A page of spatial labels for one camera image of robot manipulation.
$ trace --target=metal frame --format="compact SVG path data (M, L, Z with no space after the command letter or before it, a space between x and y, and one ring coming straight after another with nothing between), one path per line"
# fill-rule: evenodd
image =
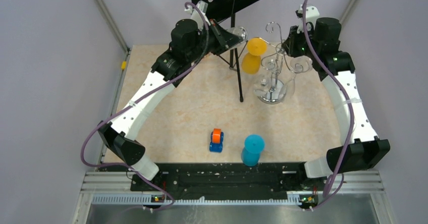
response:
M349 15L352 13L353 8L358 0L350 0L348 6L346 7L344 13L341 16L341 23L345 24ZM120 33L115 21L113 20L111 14L109 13L107 6L103 0L94 0L97 5L101 15L107 22L107 25L110 28L113 36L116 41L119 43L122 50L126 53L126 68L121 71L120 80L116 88L116 96L113 102L111 109L111 114L116 112L119 96L122 90L122 85L125 79L126 70L130 58L130 49L126 45L126 42ZM99 161L102 162L105 156L106 147L103 145ZM335 180L333 190L337 187L339 180ZM75 209L75 214L73 217L73 223L86 223L89 216L89 211L92 203L98 203L102 200L105 200L107 204L108 199L103 199L103 197L111 197L112 200L124 200L125 197L139 197L135 203L145 203L148 201L147 197L151 194L159 194L160 192L131 192L131 180L126 176L125 172L87 172L84 178L80 195L78 198L78 203ZM203 204L215 204L215 205L248 205L248 204L298 204L297 197L299 195L311 194L311 191L289 191L287 194L290 196L288 200L276 200L276 201L259 201L259 202L246 202L246 201L206 201L204 199L194 200L194 201L178 201L177 204L180 205L203 205ZM380 224L393 223L395 224L395 217L392 212L391 205L389 204L388 198L385 194L385 190L382 184L382 180L379 176L379 172L376 170L369 171L358 171L345 173L345 183L343 184L341 190L338 194L370 194L375 212L378 216L378 221ZM132 204L132 199L122 202L110 202L114 204L124 203Z
M121 70L119 82L118 82L118 85L117 85L116 91L115 91L116 92L115 98L113 99L113 105L112 105L112 108L110 109L110 116L115 114L117 111L118 104L119 104L119 98L120 98L120 94L122 92L122 86L123 86L123 82L125 81L125 75L126 75L126 71L128 70L130 58L131 58L131 51L127 52L126 56L125 56L126 66L125 66L125 69ZM104 161L104 157L105 157L106 152L107 152L107 147L104 144L102 144L101 152L99 154L97 164L100 164Z
M342 27L345 26L346 22L348 21L349 16L351 15L352 11L355 8L356 3L358 0L350 0L348 5L345 8L345 11L342 13L342 16L339 19L340 24L342 24Z
M124 204L124 205L154 205L150 201L152 194L157 191L132 192L131 178L133 173L126 172L87 172L83 180L80 196L74 215L73 223L86 223L89 210L94 204ZM345 182L338 194L359 195L370 194L373 206L380 224L395 224L391 206L385 194L381 177L377 170L356 171L345 173ZM332 191L340 180L335 180ZM310 195L311 191L288 191L287 200L262 201L210 201L204 198L198 200L177 201L178 205L299 205L300 195Z
M128 53L129 47L126 45L125 39L123 38L118 26L116 25L116 22L113 20L113 17L110 14L109 10L107 9L107 6L105 5L104 1L103 0L94 0L94 2L96 4L96 6L98 7L99 12L101 13L102 17L105 19L105 22L107 22L107 25L109 26L110 31L112 32L116 41L118 41L122 50L125 53Z

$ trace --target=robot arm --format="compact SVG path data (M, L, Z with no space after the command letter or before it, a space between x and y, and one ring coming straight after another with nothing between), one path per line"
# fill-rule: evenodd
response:
M300 19L303 17L302 6L296 11L296 15ZM351 103L354 109L354 128L339 173L370 169L390 150L390 145L388 140L378 138L376 131L369 123L356 86L355 66L351 56L347 52L339 51L339 35L342 26L337 19L319 18L318 9L314 6L307 8L306 21L309 38L316 48L316 54L345 88L350 98L347 101L338 85L324 69L319 64L313 64L334 106L342 145L345 144L350 127L350 112L347 104ZM306 55L314 61L303 35L303 23L290 28L289 36L282 43L282 47L292 57ZM331 175L341 151L342 147L330 149L325 156L303 163L298 173L301 176L300 181Z
M205 2L199 2L197 7L202 11L203 18L196 16L196 10L186 10L192 14L191 19L183 19L176 23L171 32L169 48L156 59L146 80L129 101L126 107L131 108L98 131L107 148L148 180L153 179L159 168L145 154L144 146L135 139L154 108L180 84L182 79L138 103L137 99L189 70L198 58L208 53L222 54L246 40L242 34L232 34L220 27L215 20L208 20L204 14L207 7ZM209 25L207 31L202 31L203 20Z

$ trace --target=marble table surface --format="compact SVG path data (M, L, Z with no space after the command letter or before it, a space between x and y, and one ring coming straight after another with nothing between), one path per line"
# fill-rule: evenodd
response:
M167 47L132 48L118 110L138 90ZM229 54L225 53L224 58L228 59ZM286 69L283 74L284 78L291 77ZM315 70L298 75L294 95L276 105L265 104L253 94L254 77L241 71L241 103L237 73L219 57L206 56L157 106L137 141L154 162L241 162L244 140L250 134L265 140L261 162L308 161L340 146L333 106ZM214 128L225 134L222 153L208 149ZM117 161L121 160L107 150L104 162Z

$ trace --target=gray wall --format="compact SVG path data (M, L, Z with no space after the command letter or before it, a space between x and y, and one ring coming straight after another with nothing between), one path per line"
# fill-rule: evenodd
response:
M93 0L0 0L0 45L0 223L69 223L124 54Z
M165 44L171 41L175 23L189 15L184 2L190 0L104 0L128 46ZM325 16L340 17L349 0L310 0ZM303 0L261 0L237 13L236 25L244 26L250 37L261 36L279 41L279 34L268 34L264 27L270 21L280 22L284 36L299 20L294 11Z
M426 223L428 0L360 0L342 32L367 115L391 152L379 163L398 223Z

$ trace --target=blue cup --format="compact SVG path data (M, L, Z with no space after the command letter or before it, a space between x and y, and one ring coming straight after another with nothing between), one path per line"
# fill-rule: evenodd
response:
M264 149L264 140L259 135L249 135L245 139L244 149L241 153L241 159L245 165L256 166L260 159L260 154Z

